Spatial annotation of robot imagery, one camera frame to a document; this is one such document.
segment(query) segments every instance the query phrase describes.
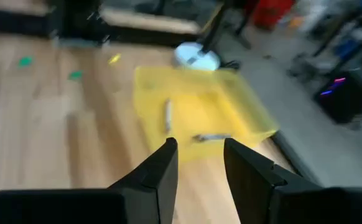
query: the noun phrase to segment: wooden floor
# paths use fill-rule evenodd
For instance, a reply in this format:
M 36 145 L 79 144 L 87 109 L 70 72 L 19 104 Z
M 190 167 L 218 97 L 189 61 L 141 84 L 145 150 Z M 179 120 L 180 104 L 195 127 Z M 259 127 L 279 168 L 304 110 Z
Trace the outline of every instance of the wooden floor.
M 114 65 L 108 60 L 121 54 Z M 20 67 L 23 57 L 33 59 Z M 0 189 L 107 187 L 149 156 L 132 104 L 134 70 L 172 49 L 56 47 L 0 35 Z M 69 74 L 83 73 L 79 80 Z M 265 141 L 255 150 L 290 169 Z M 223 158 L 179 167 L 174 223 L 238 223 Z

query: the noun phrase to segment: green paper scrap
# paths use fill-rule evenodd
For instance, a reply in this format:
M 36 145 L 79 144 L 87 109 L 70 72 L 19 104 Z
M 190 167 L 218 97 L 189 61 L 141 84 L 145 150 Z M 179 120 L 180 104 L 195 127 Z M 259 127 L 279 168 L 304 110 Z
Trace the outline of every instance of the green paper scrap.
M 20 67 L 28 67 L 29 65 L 32 64 L 32 62 L 33 62 L 32 57 L 23 57 L 19 61 L 19 66 Z
M 76 71 L 76 72 L 72 72 L 69 75 L 69 79 L 70 80 L 77 80 L 80 79 L 83 76 L 83 72 L 82 71 Z

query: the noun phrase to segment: white round object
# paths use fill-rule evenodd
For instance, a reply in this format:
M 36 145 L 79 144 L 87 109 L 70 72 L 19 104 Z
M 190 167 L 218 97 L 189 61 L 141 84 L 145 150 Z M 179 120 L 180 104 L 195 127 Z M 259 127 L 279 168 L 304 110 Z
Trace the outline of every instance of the white round object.
M 202 44 L 195 42 L 182 43 L 175 49 L 175 59 L 179 65 L 195 70 L 214 71 L 220 67 L 218 56 L 209 51 L 207 54 L 200 54 Z

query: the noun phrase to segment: yellow plastic sheet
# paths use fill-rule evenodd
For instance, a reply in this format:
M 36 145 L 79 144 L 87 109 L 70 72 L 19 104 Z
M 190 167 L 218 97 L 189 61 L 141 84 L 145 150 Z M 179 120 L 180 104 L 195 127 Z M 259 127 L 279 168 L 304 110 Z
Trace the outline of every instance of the yellow plastic sheet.
M 165 102 L 171 101 L 171 131 L 165 131 Z M 179 144 L 181 162 L 221 154 L 224 140 L 198 142 L 198 134 L 230 134 L 254 147 L 277 131 L 277 125 L 252 89 L 229 70 L 206 72 L 169 67 L 136 70 L 134 105 L 149 148 L 168 137 Z

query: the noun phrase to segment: gray floor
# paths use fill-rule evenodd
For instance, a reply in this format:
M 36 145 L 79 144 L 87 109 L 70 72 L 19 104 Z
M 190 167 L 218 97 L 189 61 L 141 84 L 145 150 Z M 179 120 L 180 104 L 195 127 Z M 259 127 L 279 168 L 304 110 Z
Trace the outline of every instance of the gray floor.
M 295 32 L 268 34 L 249 27 L 252 50 L 223 34 L 218 51 L 226 60 L 243 62 L 241 74 L 277 120 L 295 156 L 323 186 L 362 186 L 362 131 L 333 124 L 311 100 L 311 92 L 288 76 L 293 56 L 312 52 L 315 44 Z M 272 55 L 270 60 L 263 55 Z

